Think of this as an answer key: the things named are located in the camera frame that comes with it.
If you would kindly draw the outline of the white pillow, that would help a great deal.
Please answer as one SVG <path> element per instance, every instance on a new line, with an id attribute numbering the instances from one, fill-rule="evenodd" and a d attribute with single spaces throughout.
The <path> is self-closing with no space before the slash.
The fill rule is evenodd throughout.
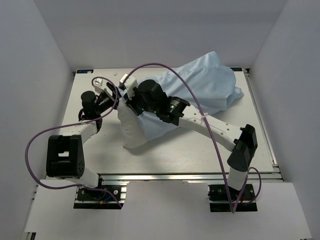
<path id="1" fill-rule="evenodd" d="M 123 146 L 127 149 L 139 148 L 150 142 L 143 128 L 140 126 L 138 117 L 126 105 L 123 97 L 119 99 L 117 106 L 117 118 L 120 121 L 120 129 L 123 136 Z"/>

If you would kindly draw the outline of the light blue pillowcase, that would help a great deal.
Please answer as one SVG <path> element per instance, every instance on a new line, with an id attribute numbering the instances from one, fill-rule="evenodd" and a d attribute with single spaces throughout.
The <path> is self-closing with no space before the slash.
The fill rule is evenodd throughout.
<path id="1" fill-rule="evenodd" d="M 226 111 L 235 100 L 244 96 L 242 89 L 236 86 L 234 71 L 223 65 L 214 51 L 174 70 L 185 80 L 203 111 L 209 115 Z M 170 70 L 141 79 L 138 83 L 146 80 L 158 83 L 167 96 L 179 97 L 197 106 L 187 87 Z M 137 122 L 148 142 L 177 128 L 171 123 L 161 121 L 155 114 L 147 112 L 138 116 Z"/>

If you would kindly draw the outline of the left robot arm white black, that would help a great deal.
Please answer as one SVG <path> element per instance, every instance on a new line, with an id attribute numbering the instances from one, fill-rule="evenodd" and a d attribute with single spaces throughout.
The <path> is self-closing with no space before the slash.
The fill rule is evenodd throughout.
<path id="1" fill-rule="evenodd" d="M 93 91 L 82 93 L 78 125 L 70 126 L 64 133 L 48 139 L 47 176 L 89 187 L 88 193 L 96 200 L 105 196 L 106 187 L 99 183 L 99 174 L 86 168 L 83 144 L 100 131 L 102 114 L 118 106 L 121 95 L 117 89 L 111 92 L 104 89 L 98 95 Z"/>

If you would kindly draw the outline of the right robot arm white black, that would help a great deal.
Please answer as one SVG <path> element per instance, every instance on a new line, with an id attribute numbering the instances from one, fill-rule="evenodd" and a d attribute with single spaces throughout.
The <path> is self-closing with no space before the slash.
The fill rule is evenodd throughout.
<path id="1" fill-rule="evenodd" d="M 126 91 L 123 96 L 125 105 L 136 116 L 150 113 L 166 124 L 193 130 L 208 138 L 214 137 L 230 151 L 226 195 L 233 200 L 243 195 L 243 185 L 258 148 L 256 130 L 252 125 L 240 127 L 205 115 L 187 100 L 168 96 L 152 79 L 138 83 L 135 78 L 125 77 L 120 81 L 120 88 Z"/>

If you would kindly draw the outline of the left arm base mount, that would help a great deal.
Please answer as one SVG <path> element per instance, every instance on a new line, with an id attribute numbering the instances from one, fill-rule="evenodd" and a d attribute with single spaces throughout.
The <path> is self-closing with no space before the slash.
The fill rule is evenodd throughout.
<path id="1" fill-rule="evenodd" d="M 121 181 L 102 181 L 99 188 L 107 192 L 78 188 L 73 208 L 79 210 L 120 210 L 126 199 L 127 184 L 127 182 Z"/>

